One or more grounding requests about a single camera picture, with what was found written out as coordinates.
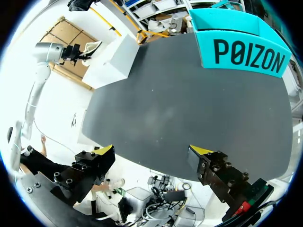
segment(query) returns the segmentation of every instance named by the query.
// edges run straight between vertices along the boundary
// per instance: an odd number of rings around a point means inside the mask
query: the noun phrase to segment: dark gray tabletop
[[[227,154],[250,181],[281,176],[292,148],[283,80],[202,68],[194,34],[141,46],[128,79],[94,92],[82,132],[133,162],[195,181],[189,144]]]

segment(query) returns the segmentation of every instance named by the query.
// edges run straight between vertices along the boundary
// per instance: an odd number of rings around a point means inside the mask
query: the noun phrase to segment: teal box
[[[202,66],[281,78],[291,51],[262,19],[228,9],[190,10]]]

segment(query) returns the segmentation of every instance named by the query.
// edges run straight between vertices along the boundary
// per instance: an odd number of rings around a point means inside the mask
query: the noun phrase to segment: white sneaker
[[[125,184],[125,180],[124,178],[120,179],[119,181],[115,182],[115,183],[110,183],[108,186],[109,186],[109,190],[110,191],[113,191],[115,189],[118,189],[118,188],[122,188]]]

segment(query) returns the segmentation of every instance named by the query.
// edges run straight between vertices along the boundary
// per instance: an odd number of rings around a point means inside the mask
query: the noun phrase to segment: white box
[[[129,35],[115,39],[100,53],[97,49],[82,82],[97,89],[128,78],[138,50],[139,45]]]
[[[166,10],[177,6],[175,0],[161,0],[153,3],[159,10]]]
[[[148,3],[148,4],[145,4],[144,6],[141,6],[140,8],[136,9],[134,11],[134,13],[140,17],[140,18],[144,18],[144,17],[147,17],[151,14],[154,14],[156,12],[156,8],[153,6],[152,3]]]
[[[135,217],[140,217],[142,209],[145,208],[145,205],[149,202],[152,195],[153,193],[140,187],[127,190],[125,198],[133,208],[131,214]]]

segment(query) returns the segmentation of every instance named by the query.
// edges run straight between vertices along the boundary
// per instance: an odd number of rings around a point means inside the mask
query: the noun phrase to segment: hand
[[[41,143],[45,144],[45,141],[46,141],[45,136],[42,136],[42,137],[41,137]]]

